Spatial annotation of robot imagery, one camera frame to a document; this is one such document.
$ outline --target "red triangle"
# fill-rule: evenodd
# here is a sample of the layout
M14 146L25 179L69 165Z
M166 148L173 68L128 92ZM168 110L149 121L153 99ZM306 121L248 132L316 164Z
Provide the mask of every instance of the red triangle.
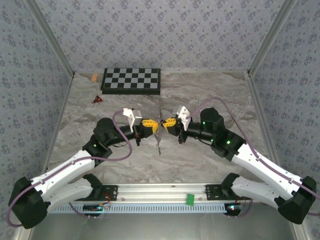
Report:
M103 100L101 99L101 97L99 97L98 95L95 97L95 99L93 100L93 104L95 103L100 103L100 102L103 102Z

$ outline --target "cable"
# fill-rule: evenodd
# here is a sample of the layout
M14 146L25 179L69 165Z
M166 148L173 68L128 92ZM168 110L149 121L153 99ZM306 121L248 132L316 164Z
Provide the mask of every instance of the cable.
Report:
M128 145L128 143L125 143L123 145L112 145L112 146L115 147L115 148L121 148L121 147L124 147L124 146L127 146L127 145Z
M313 196L315 196L318 200L320 200L320 195L318 195L317 193L315 193L314 191L310 190L309 188L307 188L306 186L303 186L302 184L300 184L299 182L292 180L291 178L287 177L286 175L282 174L281 172L279 172L278 170L274 169L272 166L268 165L265 161L263 161L259 155L257 154L257 152L255 151L251 141L248 139L247 135L245 134L244 130L241 128L241 126L239 125L238 121L236 120L236 117L234 116L234 114L231 112L231 110L229 109L229 107L227 106L226 102L223 101L220 97L217 96L212 96L210 98L208 98L207 100L205 100L193 113L191 113L189 116L186 117L186 119L190 119L192 118L194 115L197 114L197 112L199 112L199 110L208 102L210 102L211 100L218 100L220 101L223 106L225 107L225 109L228 111L229 115L231 116L232 120L234 121L234 123L236 124L236 126L238 127L238 129L240 130L241 134L243 135L244 139L246 140L251 152L253 153L253 155L256 157L256 159L258 161L260 161L265 167L267 167L269 170L273 171L274 173L278 174L280 177L284 178L285 180L294 183L295 185L297 185L298 187L302 188L303 190L307 191L308 193L312 194ZM308 213L308 215L311 216L320 216L320 213Z
M111 203L110 203L111 197L110 197L109 193L104 192L102 194L108 197L108 201L103 203L102 205L109 204L109 208L110 208L111 207Z
M249 207L247 208L247 210L245 211L245 213L244 213L244 214L241 214L240 216L237 216L236 218L242 218L242 217L248 215L249 212L250 212L250 210L252 209L253 203L254 203L254 200L251 199L250 204L249 204Z
M58 173L60 173L61 171L63 171L64 169L68 168L69 166L77 163L77 162L80 162L82 160L88 160L88 159L91 159L91 160L101 160L101 161L107 161L107 162L117 162L117 161L122 161L122 160L125 160L127 159L128 157L130 157L130 155L132 154L132 146L131 146L131 143L130 141L128 140L128 138L126 137L126 135L121 131L120 127L117 125L116 123L116 115L118 114L121 114L123 113L123 110L119 110L119 111L116 111L113 116L112 116L112 122L115 126L115 128L118 130L118 132L121 134L121 136L123 137L123 139L127 142L128 146L129 146L129 153L124 156L124 157L120 157L120 158L103 158L103 157L98 157L98 156L85 156L85 157L81 157L81 158L78 158L76 160L73 161L73 163L69 162L68 164L64 165L63 167L61 167L60 169L58 169L57 171L55 171L54 173L52 173L51 175L45 177L43 180L42 180L42 183L45 183L46 181L48 181L49 179L51 179L52 177L54 177L55 175L57 175ZM6 212L6 222L7 224L10 226L10 227L13 227L13 228L19 228L22 226L22 224L14 224L11 222L10 220L10 213L12 211L12 208L13 206L17 203L17 201L26 193L28 192L29 190L39 186L40 184L42 184L41 182L36 182L35 184L27 187L25 190L23 190L22 192L20 192L15 198L14 200L11 202L9 208L8 208L8 211ZM72 209L75 209L71 203L69 203L71 208Z
M202 141L201 139L198 139L198 140L199 140L199 142L201 142L201 143L203 143L203 144L208 145L208 146L211 147L211 144L209 144L209 143L207 143L207 142L205 142L205 141Z
M239 196L237 197L233 205L235 205L238 202L238 200L239 200Z
M70 205L70 207L72 208L72 210L76 213L76 214L78 214L79 216L81 216L81 217L84 217L84 218L90 218L90 216L86 216L84 213L82 213L82 212L79 212L72 204L71 204L71 202L69 202L69 205Z

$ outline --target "patterned wallpaper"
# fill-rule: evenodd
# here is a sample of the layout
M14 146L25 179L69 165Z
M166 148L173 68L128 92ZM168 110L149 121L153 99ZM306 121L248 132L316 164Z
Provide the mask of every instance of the patterned wallpaper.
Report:
M37 0L73 70L243 70L283 0Z
M313 177L318 189L319 66L320 2L298 0L254 79L283 167ZM312 212L320 212L320 201ZM314 239L320 239L320 218L307 220Z
M23 0L0 1L0 239L16 180L40 174L69 78Z

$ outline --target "black bracket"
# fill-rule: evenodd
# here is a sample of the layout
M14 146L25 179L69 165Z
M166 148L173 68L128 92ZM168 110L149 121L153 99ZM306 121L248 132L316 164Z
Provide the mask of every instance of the black bracket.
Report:
M98 196L88 196L86 198L78 199L77 201L95 201L95 202L105 202L108 201L110 197L110 201L116 201L118 196L118 186L117 185L102 185L101 192Z
M137 127L136 126L133 126L133 132L134 132L134 135L135 135L135 142L136 142L136 145L139 147L140 146L140 142L141 142L141 139L140 139L140 136L139 136L139 133L137 131Z
M250 198L247 197L239 197L233 192L227 196L222 191L221 184L208 184L205 185L205 193L206 193L206 199L208 201L214 201L214 200L249 200Z

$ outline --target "wall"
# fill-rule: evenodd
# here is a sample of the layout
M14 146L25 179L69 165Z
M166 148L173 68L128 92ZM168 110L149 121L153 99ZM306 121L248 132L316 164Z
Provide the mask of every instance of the wall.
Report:
M243 70L283 0L37 0L73 70Z
M298 0L254 79L282 166L320 186L320 3ZM313 212L319 212L320 201ZM320 239L319 217L307 217Z
M0 239L13 185L40 174L69 78L23 0L0 1Z

